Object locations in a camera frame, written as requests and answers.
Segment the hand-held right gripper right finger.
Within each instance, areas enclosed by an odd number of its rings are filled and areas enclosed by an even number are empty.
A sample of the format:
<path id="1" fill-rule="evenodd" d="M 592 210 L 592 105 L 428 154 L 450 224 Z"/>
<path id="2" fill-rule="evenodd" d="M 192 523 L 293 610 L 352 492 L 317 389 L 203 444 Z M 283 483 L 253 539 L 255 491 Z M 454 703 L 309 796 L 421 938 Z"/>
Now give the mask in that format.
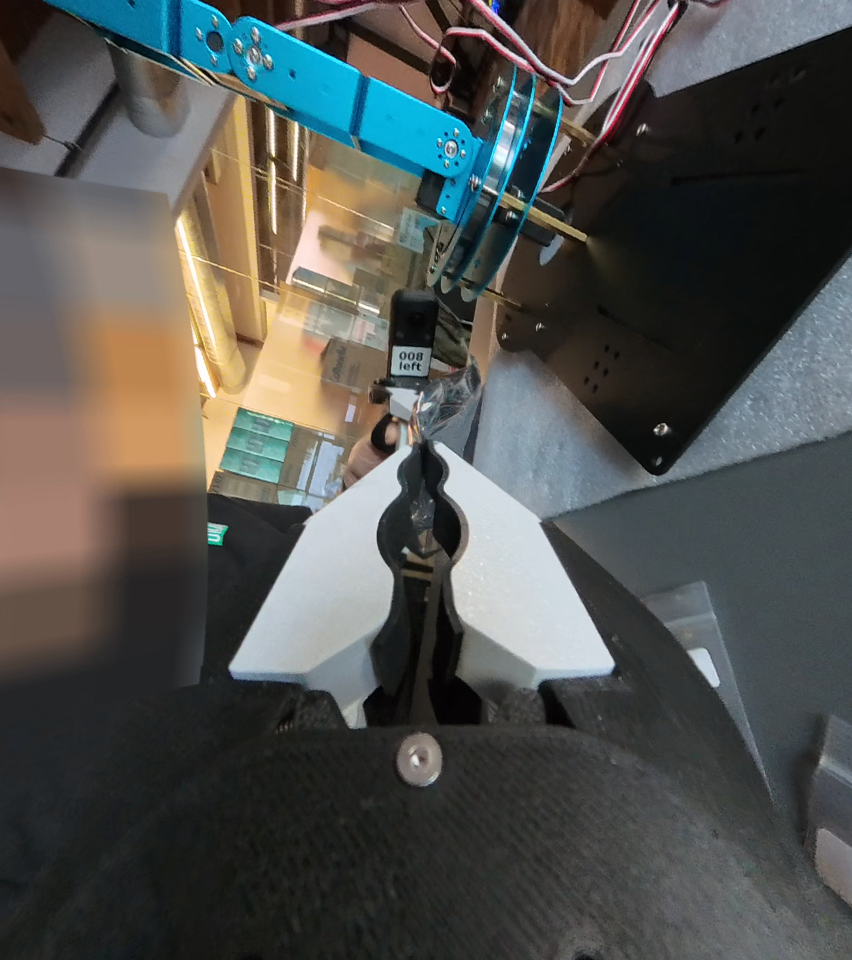
<path id="1" fill-rule="evenodd" d="M 615 661 L 537 515 L 442 442 L 437 507 L 459 523 L 452 556 L 454 676 L 480 697 L 611 676 Z"/>

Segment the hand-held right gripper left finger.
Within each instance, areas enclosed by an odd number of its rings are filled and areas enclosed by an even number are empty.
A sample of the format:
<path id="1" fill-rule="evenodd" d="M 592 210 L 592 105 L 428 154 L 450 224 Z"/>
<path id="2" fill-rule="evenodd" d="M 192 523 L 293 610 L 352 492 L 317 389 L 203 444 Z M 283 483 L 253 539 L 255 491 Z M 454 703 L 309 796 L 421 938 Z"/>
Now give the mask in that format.
<path id="1" fill-rule="evenodd" d="M 408 663 L 415 495 L 407 445 L 306 522 L 230 661 L 233 680 L 328 693 L 349 727 L 366 727 L 365 702 L 395 692 Z"/>

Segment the dark parts bag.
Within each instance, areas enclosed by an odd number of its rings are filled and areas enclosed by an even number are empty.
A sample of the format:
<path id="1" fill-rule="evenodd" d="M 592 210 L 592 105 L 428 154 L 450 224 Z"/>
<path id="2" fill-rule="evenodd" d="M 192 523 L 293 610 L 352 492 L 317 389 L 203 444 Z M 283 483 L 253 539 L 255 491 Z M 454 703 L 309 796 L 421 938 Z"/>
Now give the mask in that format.
<path id="1" fill-rule="evenodd" d="M 472 464 L 479 430 L 482 381 L 476 359 L 440 378 L 431 379 L 413 408 L 409 438 L 419 445 L 432 440 L 443 443 Z M 434 499 L 420 483 L 412 501 L 411 521 L 416 534 L 415 554 L 420 563 L 431 566 L 440 548 L 432 534 Z"/>

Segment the blue toy robot arm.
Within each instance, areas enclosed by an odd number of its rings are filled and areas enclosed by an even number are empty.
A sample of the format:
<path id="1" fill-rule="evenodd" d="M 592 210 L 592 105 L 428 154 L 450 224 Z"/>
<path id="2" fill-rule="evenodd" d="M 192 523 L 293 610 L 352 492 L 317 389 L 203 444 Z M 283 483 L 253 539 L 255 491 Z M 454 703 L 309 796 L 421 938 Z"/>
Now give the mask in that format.
<path id="1" fill-rule="evenodd" d="M 253 17 L 199 1 L 54 1 L 120 49 L 265 102 L 280 117 L 421 177 L 418 203 L 439 220 L 428 282 L 479 296 L 517 239 L 563 236 L 539 199 L 563 103 L 517 67 L 496 79 L 475 126 L 369 78 Z"/>

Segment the dark grey desk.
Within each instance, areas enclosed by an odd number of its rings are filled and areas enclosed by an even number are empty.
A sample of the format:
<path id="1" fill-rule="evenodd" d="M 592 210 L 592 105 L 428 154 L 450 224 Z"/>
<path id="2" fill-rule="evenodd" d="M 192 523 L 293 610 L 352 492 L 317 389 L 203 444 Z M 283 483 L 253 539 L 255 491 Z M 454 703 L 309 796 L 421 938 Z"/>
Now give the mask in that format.
<path id="1" fill-rule="evenodd" d="M 852 432 L 546 525 L 609 678 L 548 680 L 600 773 L 602 958 L 852 958 L 852 910 L 803 839 L 827 717 L 852 725 Z M 648 594 L 705 582 L 771 789 Z"/>

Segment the person's left hand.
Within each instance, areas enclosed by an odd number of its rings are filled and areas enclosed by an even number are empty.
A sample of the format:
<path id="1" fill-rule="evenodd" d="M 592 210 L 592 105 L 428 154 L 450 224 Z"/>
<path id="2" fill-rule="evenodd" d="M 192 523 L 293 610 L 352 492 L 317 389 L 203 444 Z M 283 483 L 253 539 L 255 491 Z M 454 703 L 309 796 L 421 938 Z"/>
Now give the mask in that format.
<path id="1" fill-rule="evenodd" d="M 395 452 L 401 428 L 400 421 L 385 414 L 367 436 L 354 444 L 342 474 L 344 490 L 370 474 Z"/>

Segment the black metal base plate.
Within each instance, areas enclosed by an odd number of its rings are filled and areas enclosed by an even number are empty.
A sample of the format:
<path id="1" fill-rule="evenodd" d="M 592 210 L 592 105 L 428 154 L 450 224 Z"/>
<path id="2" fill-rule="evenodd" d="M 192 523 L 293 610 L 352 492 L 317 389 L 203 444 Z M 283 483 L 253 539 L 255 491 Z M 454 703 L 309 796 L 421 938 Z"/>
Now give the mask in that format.
<path id="1" fill-rule="evenodd" d="M 516 251 L 499 346 L 672 478 L 852 254 L 852 28 L 668 93 L 643 80 L 564 197 L 586 241 Z"/>

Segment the silver duct pipe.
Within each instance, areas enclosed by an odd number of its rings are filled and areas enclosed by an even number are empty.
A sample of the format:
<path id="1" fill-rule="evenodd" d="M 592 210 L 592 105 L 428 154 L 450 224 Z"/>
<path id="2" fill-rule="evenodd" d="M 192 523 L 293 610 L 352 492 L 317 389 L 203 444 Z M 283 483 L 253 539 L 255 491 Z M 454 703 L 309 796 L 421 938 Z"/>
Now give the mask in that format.
<path id="1" fill-rule="evenodd" d="M 139 132 L 171 141 L 216 129 L 237 95 L 199 68 L 135 44 L 108 40 L 120 101 Z"/>

